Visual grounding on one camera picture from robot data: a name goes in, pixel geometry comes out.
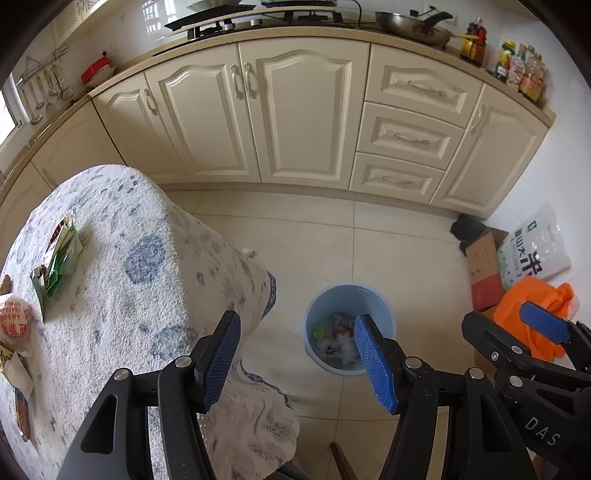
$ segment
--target blue trash can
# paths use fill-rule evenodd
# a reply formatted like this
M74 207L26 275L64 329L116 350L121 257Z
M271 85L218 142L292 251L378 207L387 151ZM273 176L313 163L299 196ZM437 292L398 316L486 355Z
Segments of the blue trash can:
M352 365L335 368L325 363L316 354L316 339L312 335L314 325L320 325L325 332L333 330L333 313L344 313L357 318L369 313L379 331L387 338L396 338L396 320L386 298L376 289L362 283L339 283L322 290L310 302L302 318L302 338L306 353L322 368L336 375L360 375L365 373L359 359Z

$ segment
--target cabinet handle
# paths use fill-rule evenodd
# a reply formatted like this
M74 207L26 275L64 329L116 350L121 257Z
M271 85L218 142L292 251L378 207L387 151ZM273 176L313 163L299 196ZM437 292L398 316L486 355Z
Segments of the cabinet handle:
M476 129L480 126L480 123L482 122L482 117L484 117L485 114L485 109L486 107L484 103L481 103L480 107L478 107L478 117L476 118L476 123L470 127L470 135L474 135Z
M443 90L437 90L436 88L428 87L427 85L423 85L422 83L413 82L412 80L408 80L407 84L413 88L417 88L419 90L422 90L423 92L436 93L441 97L449 98L449 95L447 94L447 92L444 92Z
M232 83L234 85L234 92L236 92L236 98L238 100L242 100L242 92L238 90L238 79L236 78L236 72L238 72L238 67L236 65L232 65Z
M57 183L56 183L56 181L53 179L53 177L52 177L51 175L49 175L49 172L46 170L46 168L45 168L45 167L43 167L43 168L41 169L41 171L42 171L42 172L43 172L43 174L44 174L44 175L47 177L47 180L49 180L49 184L50 184L49 186L50 186L52 189L54 189L54 190L55 190L55 189L57 188Z
M152 115L158 116L158 111L156 110L156 108L155 107L152 108L152 106L150 105L150 99L152 98L152 93L147 88L145 88L144 95L146 96L146 105L148 105L150 112L152 112Z
M248 96L250 98L254 98L255 97L255 94L252 91L252 88L251 88L251 79L249 77L249 74L251 72L251 68L252 68L252 65L250 63L245 63L244 64L244 87L246 88L246 91L248 92Z
M411 138L407 137L406 135L399 134L398 132L394 134L394 138L399 138L400 140L404 140L405 142L409 143L422 143L423 145L429 145L429 143L431 143L429 140L425 138Z
M382 176L382 180L398 185L399 187L410 187L411 185L414 185L412 180L395 180L387 175Z

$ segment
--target floor tile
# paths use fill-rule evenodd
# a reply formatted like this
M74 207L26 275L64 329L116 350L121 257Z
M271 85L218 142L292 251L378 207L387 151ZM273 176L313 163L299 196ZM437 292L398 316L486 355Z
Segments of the floor tile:
M440 408L437 413L437 426L427 480L441 478L447 443L447 422L448 409ZM343 449L359 480L378 480L397 425L398 417L389 421L339 420L337 422L335 442ZM341 480L332 456L326 480Z
M472 310L466 259L454 244L355 229L353 280L379 290L397 321L397 341L438 370L464 373L473 348L462 338Z
M355 228L458 243L449 232L452 218L364 202L354 202L353 208Z
M170 190L166 196L187 213L195 213L197 205L205 194L204 190Z
M336 420L298 417L300 434L295 456L311 480L324 480L329 467L330 444L335 439Z
M351 280L353 229L315 223L198 215L236 248L253 248L277 279L277 303L248 339L246 369L280 387L297 415L336 419L342 377L305 353L301 317L329 284Z
M312 197L288 193L219 192L205 193L198 215L258 217L327 225L353 226L351 200Z
M388 421L337 422L335 442L342 448L359 480L378 480L397 425L398 418ZM326 480L340 480L332 456Z

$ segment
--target wok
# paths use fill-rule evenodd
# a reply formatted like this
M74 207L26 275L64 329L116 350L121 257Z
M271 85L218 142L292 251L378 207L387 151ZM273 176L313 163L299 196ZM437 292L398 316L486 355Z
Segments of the wok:
M435 26L436 23L448 18L453 18L448 12L436 13L426 20L390 12L375 13L375 19L382 30L428 45L445 45L451 37L478 39L475 35L458 35Z

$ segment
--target drawer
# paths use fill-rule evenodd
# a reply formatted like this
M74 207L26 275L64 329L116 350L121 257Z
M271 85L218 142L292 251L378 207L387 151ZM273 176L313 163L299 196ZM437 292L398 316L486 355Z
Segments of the drawer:
M422 55L371 46L365 99L466 128L482 82Z
M357 153L349 190L429 203L442 177L436 168Z
M445 170L464 130L419 113L366 103L357 150Z

